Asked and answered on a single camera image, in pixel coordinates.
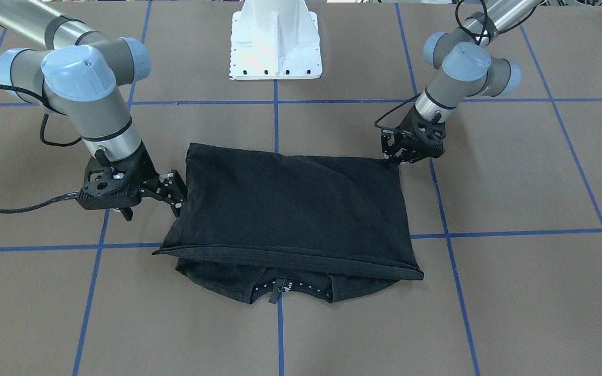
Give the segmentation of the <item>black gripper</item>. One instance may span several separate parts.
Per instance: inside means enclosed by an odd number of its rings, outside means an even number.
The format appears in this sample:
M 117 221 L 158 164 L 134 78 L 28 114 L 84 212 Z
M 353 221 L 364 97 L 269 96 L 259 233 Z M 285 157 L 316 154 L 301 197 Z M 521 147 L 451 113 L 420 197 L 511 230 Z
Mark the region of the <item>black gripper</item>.
M 98 149 L 85 169 L 78 204 L 86 210 L 116 209 L 131 221 L 132 207 L 143 198 L 166 203 L 174 216 L 180 217 L 187 185 L 177 170 L 159 175 L 143 143 L 129 157 L 118 161 L 108 160 L 105 150 Z
M 445 123 L 439 121 L 440 117 L 436 114 L 428 121 L 412 107 L 403 119 L 403 133 L 382 130 L 385 167 L 441 157 L 445 152 Z

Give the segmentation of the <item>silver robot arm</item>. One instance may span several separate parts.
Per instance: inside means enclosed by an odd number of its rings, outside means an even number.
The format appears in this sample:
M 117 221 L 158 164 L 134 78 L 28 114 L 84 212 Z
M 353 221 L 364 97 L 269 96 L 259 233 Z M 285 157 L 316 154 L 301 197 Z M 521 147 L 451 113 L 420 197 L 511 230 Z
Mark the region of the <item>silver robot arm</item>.
M 179 217 L 187 186 L 176 170 L 157 173 L 119 89 L 151 73 L 146 46 L 112 38 L 39 1 L 0 1 L 0 26 L 45 47 L 3 52 L 0 90 L 43 109 L 43 127 L 51 114 L 68 117 L 90 152 L 78 191 L 0 214 L 75 200 L 86 210 L 115 209 L 130 221 L 132 207 L 150 197 Z
M 472 96 L 504 96 L 518 88 L 522 72 L 514 61 L 493 57 L 485 48 L 498 36 L 520 26 L 538 1 L 482 1 L 482 9 L 464 20 L 456 17 L 451 33 L 437 32 L 423 48 L 436 69 L 432 81 L 409 98 L 411 109 L 397 127 L 379 128 L 385 164 L 416 163 L 444 154 L 445 122 Z

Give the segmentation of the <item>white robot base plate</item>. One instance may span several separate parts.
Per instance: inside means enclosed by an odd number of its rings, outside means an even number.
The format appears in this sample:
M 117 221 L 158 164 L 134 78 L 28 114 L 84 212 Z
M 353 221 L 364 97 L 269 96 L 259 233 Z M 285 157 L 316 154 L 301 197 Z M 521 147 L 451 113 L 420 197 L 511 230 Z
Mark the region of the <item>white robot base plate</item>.
M 245 1 L 231 17 L 229 78 L 316 79 L 318 17 L 305 1 Z

